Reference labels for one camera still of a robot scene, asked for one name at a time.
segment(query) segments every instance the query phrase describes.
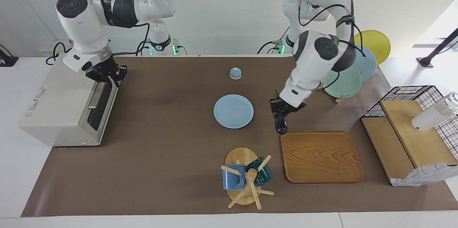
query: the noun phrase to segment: black wire rack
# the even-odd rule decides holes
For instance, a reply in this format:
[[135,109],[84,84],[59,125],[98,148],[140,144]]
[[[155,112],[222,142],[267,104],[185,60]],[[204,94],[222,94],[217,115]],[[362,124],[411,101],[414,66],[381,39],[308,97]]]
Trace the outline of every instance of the black wire rack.
[[[443,95],[435,86],[403,86],[392,88],[362,118],[386,117],[380,105],[382,101],[415,100],[425,110],[437,102]],[[458,115],[435,127],[453,156],[458,160]]]

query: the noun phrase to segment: blue mug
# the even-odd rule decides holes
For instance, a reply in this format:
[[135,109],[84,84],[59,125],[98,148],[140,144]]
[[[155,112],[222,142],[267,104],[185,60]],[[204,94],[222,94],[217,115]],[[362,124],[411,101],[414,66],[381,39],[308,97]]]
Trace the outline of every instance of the blue mug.
[[240,175],[223,171],[223,189],[241,190],[245,189],[245,167],[244,164],[226,164],[226,167],[239,171]]

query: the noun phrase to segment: wooden tray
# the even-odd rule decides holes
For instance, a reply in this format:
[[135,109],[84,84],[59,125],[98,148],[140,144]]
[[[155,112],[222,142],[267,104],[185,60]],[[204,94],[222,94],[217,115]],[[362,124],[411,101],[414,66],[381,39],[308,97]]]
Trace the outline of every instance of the wooden tray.
[[363,169],[350,134],[303,131],[281,137],[286,178],[292,183],[357,183]]

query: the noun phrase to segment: wooden peg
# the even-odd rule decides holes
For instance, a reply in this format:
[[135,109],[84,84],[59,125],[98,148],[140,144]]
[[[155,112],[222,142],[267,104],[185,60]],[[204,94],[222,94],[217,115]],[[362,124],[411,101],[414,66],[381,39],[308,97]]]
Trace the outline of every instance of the wooden peg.
[[267,164],[267,162],[272,158],[272,156],[268,155],[264,161],[262,161],[262,163],[260,164],[260,166],[258,167],[258,171],[261,171],[262,168],[264,168],[264,166]]
[[255,169],[250,169],[248,171],[248,183],[250,184],[250,187],[252,189],[253,197],[255,198],[255,202],[256,202],[256,207],[258,208],[258,210],[261,210],[262,207],[260,205],[259,198],[258,198],[257,192],[256,192],[256,187],[255,187],[255,184],[254,184],[254,181],[256,179],[256,175],[257,175],[257,171]]
[[268,190],[263,190],[263,189],[256,189],[256,192],[261,193],[261,194],[271,195],[271,196],[273,196],[274,194],[273,191],[268,191]]
[[232,208],[232,207],[237,203],[237,201],[238,201],[246,192],[247,192],[246,190],[242,190],[242,191],[234,198],[234,200],[232,200],[232,201],[229,203],[228,207],[229,207],[229,208]]
[[340,96],[339,98],[337,98],[334,102],[335,102],[336,104],[339,104],[340,101],[342,101],[342,99],[344,99],[344,95],[341,95],[341,96]]
[[221,170],[228,171],[229,173],[236,174],[236,175],[240,176],[240,172],[239,171],[234,170],[234,169],[229,168],[229,167],[224,166],[224,165],[221,166]]

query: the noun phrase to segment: green plate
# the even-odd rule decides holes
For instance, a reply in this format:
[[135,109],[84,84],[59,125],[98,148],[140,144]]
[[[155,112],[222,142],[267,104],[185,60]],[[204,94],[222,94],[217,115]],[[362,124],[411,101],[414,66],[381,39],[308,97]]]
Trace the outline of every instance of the green plate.
[[[337,72],[330,71],[326,78],[322,80],[323,87],[328,86],[336,78]],[[333,97],[339,98],[343,96],[343,98],[348,98],[360,91],[362,82],[360,71],[355,65],[352,65],[345,71],[341,71],[339,79],[332,86],[324,90]]]

